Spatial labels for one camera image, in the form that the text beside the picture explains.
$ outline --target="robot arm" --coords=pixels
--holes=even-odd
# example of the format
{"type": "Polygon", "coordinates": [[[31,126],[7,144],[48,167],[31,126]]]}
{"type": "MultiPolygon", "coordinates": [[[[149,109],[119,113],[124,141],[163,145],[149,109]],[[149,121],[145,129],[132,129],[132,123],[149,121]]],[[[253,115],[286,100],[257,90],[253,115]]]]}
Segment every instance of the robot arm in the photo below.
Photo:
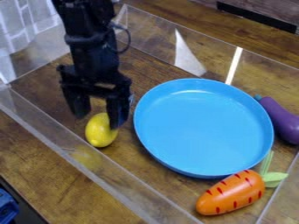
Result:
{"type": "Polygon", "coordinates": [[[52,0],[66,27],[66,43],[74,65],[60,65],[60,86],[78,118],[91,110],[90,97],[107,100],[110,127],[127,121],[131,80],[118,71],[118,42],[111,19],[115,16],[111,0],[52,0]],[[114,88],[99,84],[112,84],[114,88]]]}

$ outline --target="transparent container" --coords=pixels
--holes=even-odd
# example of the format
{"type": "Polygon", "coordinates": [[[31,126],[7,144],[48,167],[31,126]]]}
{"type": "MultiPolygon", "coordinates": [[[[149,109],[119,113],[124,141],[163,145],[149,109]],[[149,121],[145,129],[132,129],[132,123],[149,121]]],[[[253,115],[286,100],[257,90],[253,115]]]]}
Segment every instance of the transparent container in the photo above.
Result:
{"type": "MultiPolygon", "coordinates": [[[[87,121],[106,110],[106,102],[92,98],[92,111],[79,120],[62,94],[56,66],[71,63],[62,23],[39,33],[20,52],[0,54],[11,65],[10,72],[3,67],[0,72],[14,77],[0,88],[0,109],[149,223],[274,223],[271,219],[278,216],[282,221],[287,216],[298,222],[299,199],[286,194],[290,188],[295,194],[298,186],[293,178],[298,173],[298,148],[278,138],[270,171],[290,172],[290,178],[275,190],[267,189],[253,206],[206,217],[195,212],[195,202],[218,180],[186,177],[154,160],[138,140],[132,114],[153,87],[195,76],[226,82],[251,95],[270,95],[299,114],[299,70],[130,5],[123,5],[115,20],[132,35],[131,48],[120,55],[120,71],[134,80],[135,103],[112,145],[99,150],[84,140],[87,121]],[[88,157],[88,163],[80,157],[88,157]],[[279,207],[282,200],[293,201],[294,206],[279,207]]],[[[124,46],[127,34],[116,31],[116,38],[119,47],[124,46]]]]}

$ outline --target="blue plate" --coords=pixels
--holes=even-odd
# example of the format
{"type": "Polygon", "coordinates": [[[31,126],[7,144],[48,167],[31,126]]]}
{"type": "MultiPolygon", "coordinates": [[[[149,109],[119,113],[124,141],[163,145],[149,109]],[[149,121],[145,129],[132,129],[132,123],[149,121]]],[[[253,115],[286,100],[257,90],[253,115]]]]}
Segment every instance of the blue plate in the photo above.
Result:
{"type": "Polygon", "coordinates": [[[151,89],[135,108],[135,131],[158,161],[195,178],[255,166],[274,143],[257,100],[215,80],[181,79],[151,89]]]}

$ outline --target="carrot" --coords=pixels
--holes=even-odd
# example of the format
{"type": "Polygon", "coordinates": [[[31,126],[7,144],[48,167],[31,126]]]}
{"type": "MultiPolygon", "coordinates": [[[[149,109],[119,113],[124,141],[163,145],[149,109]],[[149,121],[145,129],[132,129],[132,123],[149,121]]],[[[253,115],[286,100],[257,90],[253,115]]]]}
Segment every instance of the carrot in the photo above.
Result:
{"type": "Polygon", "coordinates": [[[245,170],[210,188],[197,202],[197,211],[201,214],[225,214],[246,207],[262,198],[267,187],[278,186],[287,174],[266,172],[273,156],[270,153],[270,158],[262,164],[262,175],[253,170],[245,170]]]}

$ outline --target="purple eggplant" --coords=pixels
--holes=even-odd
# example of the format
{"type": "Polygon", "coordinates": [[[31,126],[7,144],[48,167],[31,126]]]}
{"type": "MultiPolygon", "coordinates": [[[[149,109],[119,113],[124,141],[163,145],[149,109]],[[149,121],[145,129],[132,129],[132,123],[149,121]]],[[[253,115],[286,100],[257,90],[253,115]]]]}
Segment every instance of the purple eggplant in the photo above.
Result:
{"type": "Polygon", "coordinates": [[[299,116],[291,114],[270,96],[255,96],[271,118],[277,134],[290,143],[299,144],[299,116]]]}

